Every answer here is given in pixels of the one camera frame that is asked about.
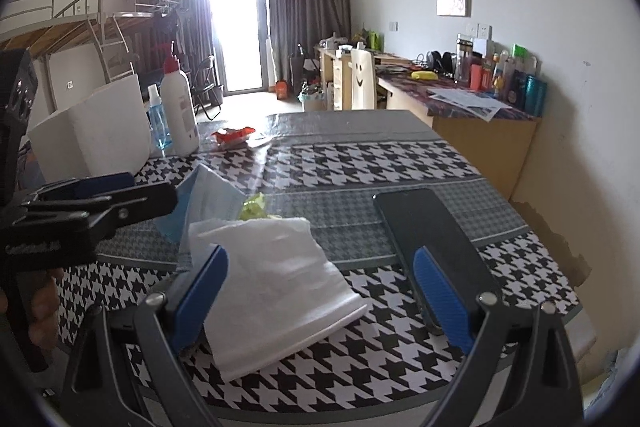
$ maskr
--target bed frame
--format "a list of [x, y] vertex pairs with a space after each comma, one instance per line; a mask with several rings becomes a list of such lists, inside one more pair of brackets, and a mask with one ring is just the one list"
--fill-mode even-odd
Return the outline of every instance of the bed frame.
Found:
[[[10, 0], [9, 3], [20, 1], [25, 0]], [[100, 58], [105, 83], [125, 78], [135, 72], [135, 56], [130, 52], [125, 36], [149, 28], [158, 14], [166, 16], [179, 6], [178, 1], [173, 0], [135, 0], [135, 12], [105, 13], [102, 10], [103, 0], [97, 0], [97, 12], [87, 13], [89, 0], [73, 0], [55, 13], [54, 0], [50, 0], [50, 4], [48, 1], [44, 6], [0, 17], [2, 22], [27, 13], [50, 11], [50, 18], [46, 20], [0, 34], [0, 51], [27, 48], [33, 60], [43, 60], [48, 84], [46, 90], [49, 91], [49, 98], [54, 104], [53, 110], [57, 110], [57, 107], [50, 80], [50, 55], [92, 42]], [[82, 6], [82, 3], [84, 13], [79, 13], [77, 6]], [[117, 50], [124, 52], [124, 62], [117, 66], [119, 70], [115, 74], [104, 56], [105, 50], [111, 46], [117, 46]]]

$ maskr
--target black chair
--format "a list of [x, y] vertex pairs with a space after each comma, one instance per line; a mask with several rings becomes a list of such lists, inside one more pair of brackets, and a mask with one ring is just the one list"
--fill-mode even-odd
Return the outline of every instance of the black chair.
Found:
[[[196, 82], [198, 79], [198, 75], [202, 74], [204, 81], [201, 86], [197, 86]], [[216, 63], [214, 61], [213, 55], [209, 55], [209, 57], [205, 58], [196, 68], [195, 74], [191, 76], [191, 101], [193, 102], [193, 108], [195, 109], [196, 115], [199, 110], [202, 110], [209, 121], [212, 121], [222, 111], [220, 107], [222, 105], [223, 93], [222, 93], [222, 85], [218, 81], [218, 76], [216, 74]], [[208, 102], [207, 99], [211, 97], [215, 102]], [[218, 112], [212, 117], [209, 116], [209, 112], [207, 110], [207, 105], [210, 104], [210, 107], [217, 107]]]

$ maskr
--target water bottle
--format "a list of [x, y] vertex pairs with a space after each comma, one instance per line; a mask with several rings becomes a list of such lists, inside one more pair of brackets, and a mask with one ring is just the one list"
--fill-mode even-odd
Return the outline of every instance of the water bottle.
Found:
[[149, 120], [151, 122], [151, 136], [156, 147], [163, 151], [171, 145], [169, 126], [166, 123], [162, 100], [158, 93], [158, 86], [151, 84], [149, 91]]

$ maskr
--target paper sheet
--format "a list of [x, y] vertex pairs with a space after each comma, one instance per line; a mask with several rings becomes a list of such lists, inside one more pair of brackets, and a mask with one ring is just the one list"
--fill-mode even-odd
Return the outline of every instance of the paper sheet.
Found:
[[464, 89], [447, 89], [446, 87], [430, 87], [429, 92], [433, 93], [433, 100], [450, 103], [461, 109], [470, 112], [472, 115], [489, 122], [502, 108], [509, 107], [507, 104], [495, 100], [478, 96]]

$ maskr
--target black and white tablecloth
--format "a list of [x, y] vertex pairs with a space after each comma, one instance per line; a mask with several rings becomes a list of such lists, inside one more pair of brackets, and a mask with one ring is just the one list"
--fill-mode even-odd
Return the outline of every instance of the black and white tablecloth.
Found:
[[[260, 147], [153, 158], [137, 175], [140, 183], [178, 184], [202, 162], [246, 194], [263, 192], [268, 212], [311, 222], [327, 257], [372, 302], [363, 318], [329, 338], [230, 383], [220, 379], [208, 346], [197, 347], [184, 358], [184, 367], [218, 417], [339, 422], [409, 409], [442, 395], [463, 355], [423, 324], [373, 207], [372, 196], [382, 191], [433, 189], [478, 248], [510, 305], [550, 300], [566, 322], [581, 309], [535, 234], [448, 143], [411, 115], [404, 115], [410, 122], [403, 122], [401, 132], [389, 132], [385, 115], [393, 112], [353, 113], [350, 126], [334, 132], [326, 121], [344, 116], [291, 115], [288, 128], [281, 125], [276, 132], [271, 120], [264, 126], [271, 139]], [[296, 132], [296, 127], [313, 129], [311, 118], [326, 118], [322, 132]], [[152, 223], [123, 230], [101, 248], [98, 263], [65, 275], [60, 335], [68, 347], [91, 302], [111, 308], [135, 304], [175, 268], [175, 246], [162, 240]], [[129, 353], [146, 396], [152, 397], [139, 349], [129, 346]]]

